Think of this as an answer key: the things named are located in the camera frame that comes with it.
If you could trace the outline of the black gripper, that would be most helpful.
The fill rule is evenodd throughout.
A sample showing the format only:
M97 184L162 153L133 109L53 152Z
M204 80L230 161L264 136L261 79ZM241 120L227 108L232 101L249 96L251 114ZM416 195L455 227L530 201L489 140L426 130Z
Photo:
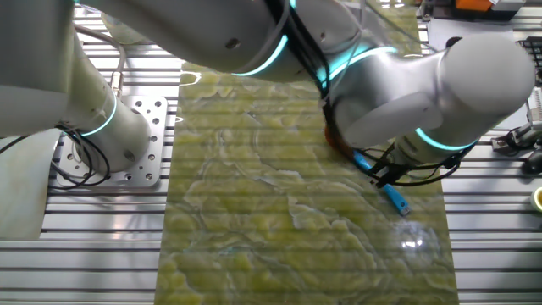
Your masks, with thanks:
M391 162L388 158L381 158L380 164L375 164L370 172L377 176L375 186L383 188L386 185L394 185L403 175L413 169L411 164L398 164Z

